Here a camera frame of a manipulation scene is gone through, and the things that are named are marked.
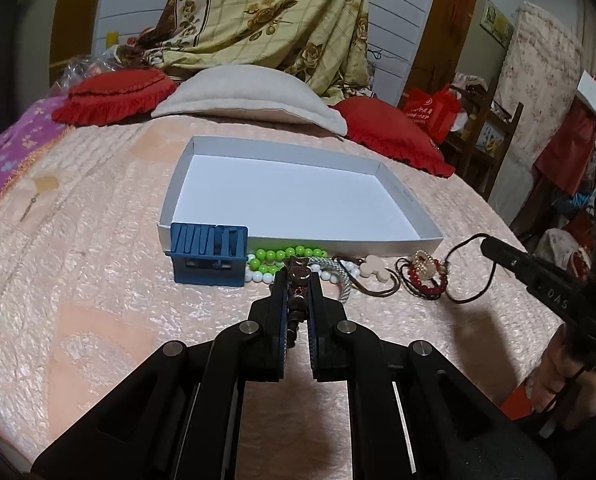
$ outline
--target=white pillow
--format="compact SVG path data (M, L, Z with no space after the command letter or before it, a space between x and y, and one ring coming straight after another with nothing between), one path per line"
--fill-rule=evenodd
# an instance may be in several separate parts
M317 124L340 136L347 122L305 83L280 70L222 65L188 79L161 102L152 117L202 114L254 121Z

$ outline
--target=pillow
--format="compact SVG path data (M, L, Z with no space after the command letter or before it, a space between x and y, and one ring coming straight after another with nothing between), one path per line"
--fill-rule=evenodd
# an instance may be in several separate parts
M188 79L153 110L152 117L202 114L254 121L317 124L345 136L347 124L305 83L256 65L222 65Z
M66 124L117 123L149 112L171 95L176 84L157 68L118 70L85 79L69 90L69 98L52 119Z
M449 177L455 172L433 140L395 106L356 96L334 108L347 121L348 137L354 142L436 176Z

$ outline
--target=bed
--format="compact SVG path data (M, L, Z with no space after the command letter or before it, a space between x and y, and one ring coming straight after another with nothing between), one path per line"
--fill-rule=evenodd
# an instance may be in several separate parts
M477 232L521 247L459 177L430 176L316 126L171 116L65 131L0 197L0 439L29 463L163 342L210 340L268 294L264 283L223 288L172 279L156 221L180 153L200 134L381 160L444 232L437 256ZM56 186L38 192L47 178ZM261 200L252 183L252 201ZM450 288L467 297L489 272L473 244L452 258ZM337 297L335 285L323 288ZM354 290L346 309L383 339L429 340L497 403L537 364L559 324L503 269L466 306L404 290L385 300ZM299 336L284 381L247 387L239 478L351 478L348 429L346 385L311 379Z

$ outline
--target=purple blanket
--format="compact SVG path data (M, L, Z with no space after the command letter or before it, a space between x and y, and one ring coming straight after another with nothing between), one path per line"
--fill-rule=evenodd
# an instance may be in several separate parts
M65 97L49 97L32 104L7 130L0 134L0 197L28 168L36 154L65 131L65 124L54 123L52 112Z

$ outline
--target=white tray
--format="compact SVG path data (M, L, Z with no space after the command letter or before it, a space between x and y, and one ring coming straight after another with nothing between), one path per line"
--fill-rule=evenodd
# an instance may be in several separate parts
M346 153L235 137L195 136L169 183L158 222L246 226L248 250L302 244L330 254L432 253L443 240L384 164Z

